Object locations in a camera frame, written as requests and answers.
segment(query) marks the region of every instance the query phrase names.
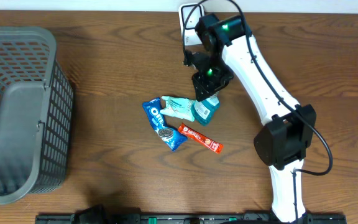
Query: snack package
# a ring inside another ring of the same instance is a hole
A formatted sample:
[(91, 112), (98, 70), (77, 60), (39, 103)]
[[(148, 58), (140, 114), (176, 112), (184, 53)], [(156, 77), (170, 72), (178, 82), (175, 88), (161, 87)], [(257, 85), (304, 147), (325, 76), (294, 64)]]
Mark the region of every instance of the snack package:
[(162, 114), (194, 121), (194, 116), (191, 112), (191, 106), (195, 100), (175, 98), (171, 96), (163, 96), (162, 99), (166, 102), (165, 108), (160, 111)]
[(207, 147), (208, 149), (216, 152), (217, 154), (220, 154), (222, 149), (223, 149), (222, 144), (217, 143), (216, 141), (213, 141), (212, 139), (205, 137), (204, 135), (202, 135), (202, 134), (196, 132), (195, 130), (189, 128), (188, 126), (186, 126), (183, 123), (178, 128), (178, 131), (180, 133), (184, 134), (185, 136), (188, 136), (189, 138), (194, 139), (198, 143), (200, 143), (203, 146)]
[(187, 140), (187, 137), (180, 134), (177, 130), (167, 127), (164, 116), (160, 114), (160, 98), (142, 104), (144, 111), (150, 121), (150, 125), (160, 138), (175, 151), (180, 144)]

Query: wooden table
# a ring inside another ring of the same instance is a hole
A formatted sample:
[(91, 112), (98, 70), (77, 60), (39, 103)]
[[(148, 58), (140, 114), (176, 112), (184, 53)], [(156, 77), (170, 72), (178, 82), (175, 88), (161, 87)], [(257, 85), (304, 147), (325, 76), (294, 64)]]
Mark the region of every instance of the wooden table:
[[(220, 14), (221, 18), (230, 14)], [(317, 112), (334, 154), (324, 177), (303, 176), (312, 212), (343, 212), (358, 223), (358, 15), (247, 14), (264, 57), (286, 89)], [(39, 213), (268, 210), (272, 186), (253, 138), (259, 117), (238, 79), (220, 92), (211, 124), (195, 130), (224, 144), (221, 155), (187, 141), (176, 152), (150, 127), (142, 102), (195, 98), (171, 12), (0, 11), (0, 26), (40, 26), (58, 41), (58, 60), (76, 88), (71, 157), (63, 187), (0, 206), (0, 223), (34, 223)], [(178, 127), (179, 119), (166, 117)], [(328, 164), (317, 138), (305, 168)]]

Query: white background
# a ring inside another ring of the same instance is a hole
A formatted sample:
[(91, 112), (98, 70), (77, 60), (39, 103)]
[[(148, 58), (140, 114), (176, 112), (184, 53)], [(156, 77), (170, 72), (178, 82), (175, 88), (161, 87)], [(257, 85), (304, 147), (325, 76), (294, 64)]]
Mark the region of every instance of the white background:
[[(0, 0), (0, 9), (13, 10), (92, 10), (168, 11), (198, 0)], [(358, 0), (237, 0), (245, 12), (358, 13)], [(229, 2), (211, 0), (206, 11), (234, 11)]]

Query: basket bottom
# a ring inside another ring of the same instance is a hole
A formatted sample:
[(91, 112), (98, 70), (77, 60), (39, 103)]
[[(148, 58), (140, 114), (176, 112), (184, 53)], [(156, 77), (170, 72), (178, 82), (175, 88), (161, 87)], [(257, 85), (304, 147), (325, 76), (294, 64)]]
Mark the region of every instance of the basket bottom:
[(0, 107), (0, 194), (22, 187), (30, 176), (34, 150), (40, 150), (35, 134), (44, 97), (42, 82), (10, 86)]

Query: red candy wrapper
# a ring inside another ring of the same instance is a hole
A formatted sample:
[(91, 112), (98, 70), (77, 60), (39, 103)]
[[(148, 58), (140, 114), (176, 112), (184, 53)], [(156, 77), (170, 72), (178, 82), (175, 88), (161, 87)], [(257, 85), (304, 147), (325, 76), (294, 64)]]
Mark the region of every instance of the red candy wrapper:
[(206, 136), (196, 132), (195, 130), (189, 128), (188, 126), (186, 126), (185, 124), (181, 124), (181, 126), (178, 128), (178, 131), (182, 134), (184, 134), (185, 136), (194, 139), (195, 141), (197, 141), (198, 143), (202, 144), (203, 146), (207, 147), (208, 149), (216, 152), (217, 154), (220, 154), (222, 149), (223, 149), (223, 145), (220, 143), (217, 143), (216, 141), (213, 141), (210, 138), (207, 138)]

